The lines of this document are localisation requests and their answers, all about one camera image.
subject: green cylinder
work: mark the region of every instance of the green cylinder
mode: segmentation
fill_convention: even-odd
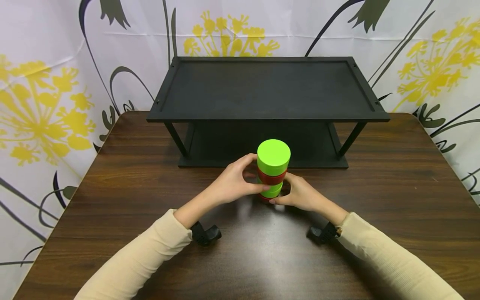
[[[278,176],[287,170],[290,148],[280,140],[266,140],[257,149],[257,165],[268,176]]]
[[[282,186],[283,186],[283,182],[277,185],[272,185],[269,190],[261,192],[260,195],[262,195],[265,198],[278,197],[278,195],[280,195],[280,191],[282,190]]]

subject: shelf leg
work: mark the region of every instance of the shelf leg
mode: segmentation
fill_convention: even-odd
[[[172,139],[173,141],[175,142],[175,144],[177,145],[178,149],[180,150],[181,154],[184,156],[184,157],[188,157],[188,151],[187,149],[185,148],[185,146],[183,145],[180,137],[179,137],[179,134],[177,133],[177,131],[175,130],[175,127],[173,127],[173,124],[172,123],[164,123],[165,124],[165,127],[167,128],[168,132],[170,133],[170,135],[172,136]]]
[[[350,146],[352,146],[353,142],[357,138],[357,136],[360,134],[362,131],[363,127],[365,127],[367,123],[357,123],[355,125],[355,128],[352,130],[352,133],[348,136],[347,140],[343,143],[342,148],[340,148],[340,151],[338,152],[338,157],[342,157],[345,155],[345,153],[348,151]]]

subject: floral backdrop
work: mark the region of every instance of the floral backdrop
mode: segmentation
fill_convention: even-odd
[[[4,0],[0,28],[2,299],[175,55],[353,56],[385,110],[415,115],[480,203],[475,0]]]

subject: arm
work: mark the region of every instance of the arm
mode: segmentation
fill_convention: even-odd
[[[246,155],[230,164],[198,196],[178,210],[170,209],[149,229],[110,258],[80,289],[75,300],[129,300],[148,278],[179,253],[192,240],[189,230],[206,212],[217,205],[232,202],[270,187],[247,183],[244,172],[257,155]]]
[[[317,192],[302,177],[287,173],[290,194],[271,203],[315,211],[339,227],[338,240],[355,256],[366,261],[403,299],[463,299],[448,283],[418,257],[402,248],[355,213],[348,213]]]

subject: left hand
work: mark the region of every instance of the left hand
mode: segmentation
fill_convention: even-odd
[[[270,188],[268,185],[248,183],[245,178],[256,178],[256,175],[245,171],[245,168],[257,159],[257,154],[247,154],[229,164],[227,168],[202,193],[214,199],[217,204],[229,203],[240,197],[258,194]]]

